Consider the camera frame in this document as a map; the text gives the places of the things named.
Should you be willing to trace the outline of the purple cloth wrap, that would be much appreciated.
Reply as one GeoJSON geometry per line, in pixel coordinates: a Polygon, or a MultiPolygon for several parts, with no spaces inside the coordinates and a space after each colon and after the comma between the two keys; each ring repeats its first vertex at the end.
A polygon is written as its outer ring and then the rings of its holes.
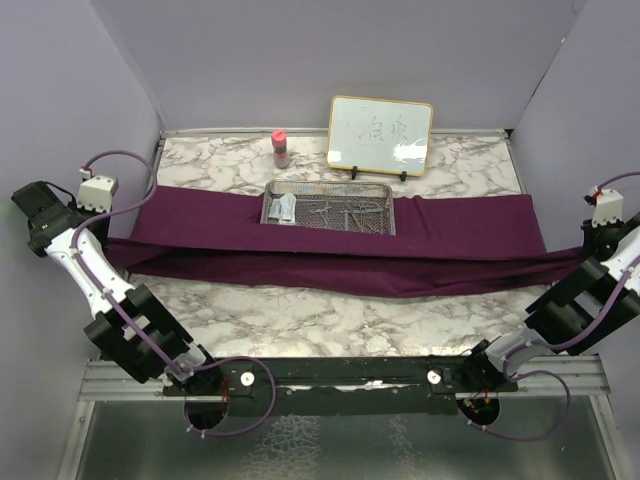
{"type": "Polygon", "coordinates": [[[398,198],[394,235],[268,225],[259,196],[162,187],[107,257],[132,273],[387,298],[547,284],[579,248],[545,249],[527,195],[398,198]]]}

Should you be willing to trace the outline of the metal mesh tray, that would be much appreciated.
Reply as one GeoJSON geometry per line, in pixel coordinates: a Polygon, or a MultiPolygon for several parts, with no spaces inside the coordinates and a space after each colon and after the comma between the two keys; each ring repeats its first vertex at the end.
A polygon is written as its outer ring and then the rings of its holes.
{"type": "Polygon", "coordinates": [[[271,181],[260,222],[394,235],[393,192],[383,183],[271,181]]]}

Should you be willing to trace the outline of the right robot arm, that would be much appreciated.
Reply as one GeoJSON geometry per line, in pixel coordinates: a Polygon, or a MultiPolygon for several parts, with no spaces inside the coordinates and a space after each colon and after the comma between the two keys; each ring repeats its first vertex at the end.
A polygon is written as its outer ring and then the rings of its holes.
{"type": "Polygon", "coordinates": [[[578,355],[639,316],[639,217],[583,230],[593,238],[578,268],[527,307],[518,331],[482,341],[460,365],[467,389],[495,390],[540,356],[578,355]]]}

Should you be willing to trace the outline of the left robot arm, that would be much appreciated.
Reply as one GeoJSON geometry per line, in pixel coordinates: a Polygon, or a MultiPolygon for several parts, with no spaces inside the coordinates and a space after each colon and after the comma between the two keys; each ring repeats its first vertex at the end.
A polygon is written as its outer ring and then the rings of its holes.
{"type": "Polygon", "coordinates": [[[87,209],[78,197],[63,203],[54,190],[32,182],[11,199],[27,218],[29,248],[66,270],[85,296],[89,340],[140,383],[167,376],[187,394],[214,392],[222,375],[211,356],[146,286],[132,286],[107,261],[108,207],[87,209]]]}

